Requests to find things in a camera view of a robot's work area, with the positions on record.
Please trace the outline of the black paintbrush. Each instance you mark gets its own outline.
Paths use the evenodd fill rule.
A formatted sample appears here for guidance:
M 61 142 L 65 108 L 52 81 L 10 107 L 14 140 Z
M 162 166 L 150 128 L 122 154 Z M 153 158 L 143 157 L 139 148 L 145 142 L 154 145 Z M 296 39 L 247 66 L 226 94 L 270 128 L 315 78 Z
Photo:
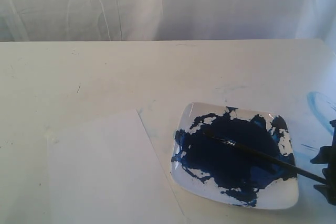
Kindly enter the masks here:
M 277 158 L 275 158 L 275 157 L 272 157 L 272 156 L 270 156 L 270 155 L 267 155 L 267 154 L 265 154 L 265 153 L 263 153 L 263 152 L 260 152 L 260 151 L 257 151 L 257 150 L 255 150 L 255 149 L 249 148 L 249 147 L 247 147 L 247 146 L 245 146 L 245 145 L 243 145 L 243 144 L 241 144 L 241 143 L 237 143 L 237 142 L 235 142 L 235 141 L 228 140 L 228 139 L 225 139 L 225 138 L 219 138 L 219 137 L 215 136 L 215 135 L 214 135 L 211 131 L 209 131 L 209 130 L 205 130 L 205 131 L 203 132 L 203 134 L 204 134 L 206 137 L 208 137 L 208 138 L 211 138 L 211 139 L 213 139 L 213 140 L 219 141 L 219 142 L 221 142 L 221 143 L 223 143 L 223 144 L 225 144 L 225 145 L 227 145 L 227 146 L 230 146 L 230 147 L 232 147 L 232 148 L 235 148 L 235 149 L 237 149 L 237 150 L 240 150 L 240 151 L 242 151 L 242 152 L 244 152 L 244 153 L 247 153 L 247 154 L 249 154 L 249 155 L 252 155 L 252 156 L 255 156 L 255 157 L 264 159 L 264 160 L 266 160 L 267 162 L 270 162 L 270 163 L 272 163 L 272 164 L 278 165 L 278 166 L 280 166 L 280 167 L 282 167 L 282 168 L 284 168 L 284 169 L 287 169 L 287 170 L 289 170 L 289 171 L 291 171 L 291 172 L 293 172 L 293 173 L 302 175 L 302 176 L 304 176 L 304 177 L 307 177 L 307 178 L 309 178 L 309 179 L 312 179 L 312 180 L 314 180 L 314 181 L 316 181 L 316 182 L 319 182 L 319 183 L 322 183 L 322 184 L 324 184 L 324 185 L 327 184 L 327 180 L 326 180 L 325 178 L 322 178 L 322 177 L 317 176 L 317 175 L 315 175 L 315 174 L 313 174 L 313 173 L 310 173 L 310 172 L 308 172 L 308 171 L 306 171 L 306 170 L 303 170 L 303 169 L 301 169 L 301 168 L 299 168 L 299 167 L 297 167 L 297 166 L 295 166 L 295 165 L 289 164 L 289 163 L 287 163 L 287 162 L 283 162 L 283 161 L 281 161 L 281 160 L 279 160 L 279 159 L 277 159 Z

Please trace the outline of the white square paint plate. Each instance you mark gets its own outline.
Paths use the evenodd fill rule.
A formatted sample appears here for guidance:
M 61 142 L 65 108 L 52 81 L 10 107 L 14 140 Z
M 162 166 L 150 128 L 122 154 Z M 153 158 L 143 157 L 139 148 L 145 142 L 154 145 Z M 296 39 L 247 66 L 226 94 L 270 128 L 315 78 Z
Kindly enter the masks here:
M 295 173 L 223 143 L 234 141 L 294 164 L 291 137 L 281 116 L 194 102 L 184 109 L 174 140 L 171 175 L 183 189 L 256 209 L 288 209 L 297 203 Z

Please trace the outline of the white paper sheet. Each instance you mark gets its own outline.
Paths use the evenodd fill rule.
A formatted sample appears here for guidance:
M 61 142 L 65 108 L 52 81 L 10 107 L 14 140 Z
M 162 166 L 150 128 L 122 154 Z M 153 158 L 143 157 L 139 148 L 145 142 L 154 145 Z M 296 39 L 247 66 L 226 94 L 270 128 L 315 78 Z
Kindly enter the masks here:
M 136 110 L 48 139 L 53 223 L 186 223 Z

